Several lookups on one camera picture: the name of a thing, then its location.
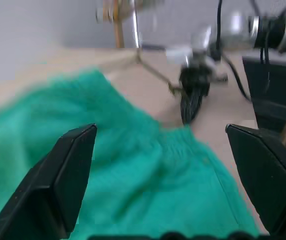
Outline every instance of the table surface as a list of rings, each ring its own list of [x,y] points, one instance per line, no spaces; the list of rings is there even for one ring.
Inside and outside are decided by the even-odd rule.
[[[179,96],[173,97],[167,85],[145,71],[142,66],[132,64],[125,68],[121,67],[129,61],[133,63],[134,57],[133,49],[63,48],[50,59],[40,64],[30,65],[26,70],[18,72],[15,80],[0,86],[0,105],[34,85],[45,84],[48,77],[100,66],[116,89],[135,106],[149,113],[165,127],[182,125]],[[168,63],[163,52],[144,52],[142,58],[166,75],[174,84],[178,83],[180,66]],[[232,55],[230,58],[238,70],[245,90],[249,92],[242,57]],[[218,66],[218,72],[227,73],[229,83],[211,85],[209,96],[203,100],[201,110],[191,128],[195,137],[207,143],[233,175],[258,226],[265,233],[266,230],[241,184],[228,136],[225,133],[227,124],[257,128],[254,109],[252,104],[241,95],[229,68],[221,64]]]

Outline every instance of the green cloth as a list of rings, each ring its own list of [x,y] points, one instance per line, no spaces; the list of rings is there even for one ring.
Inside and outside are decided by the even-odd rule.
[[[258,234],[234,179],[190,128],[160,127],[96,70],[57,77],[0,109],[0,210],[61,135],[89,123],[98,134],[72,240]]]

